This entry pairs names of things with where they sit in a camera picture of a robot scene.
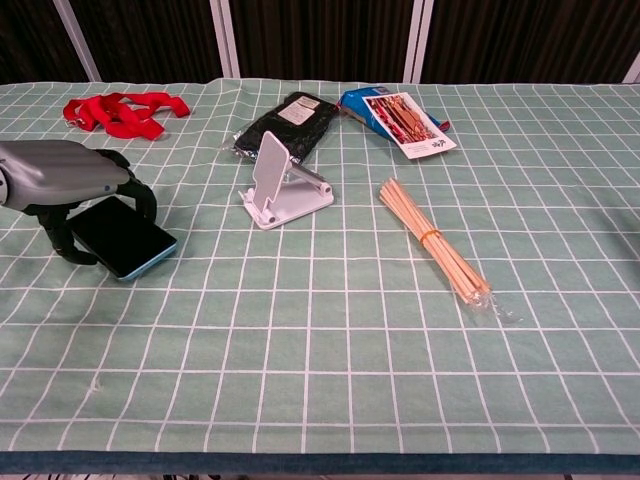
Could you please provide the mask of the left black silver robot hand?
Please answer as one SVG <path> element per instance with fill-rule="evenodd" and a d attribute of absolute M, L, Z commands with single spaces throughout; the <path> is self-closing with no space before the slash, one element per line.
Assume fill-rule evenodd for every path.
<path fill-rule="evenodd" d="M 66 224 L 69 212 L 113 194 L 134 199 L 137 212 L 156 219 L 154 193 L 115 150 L 68 140 L 1 142 L 1 205 L 37 217 L 54 251 L 73 264 L 94 265 L 98 258 L 76 248 Z"/>

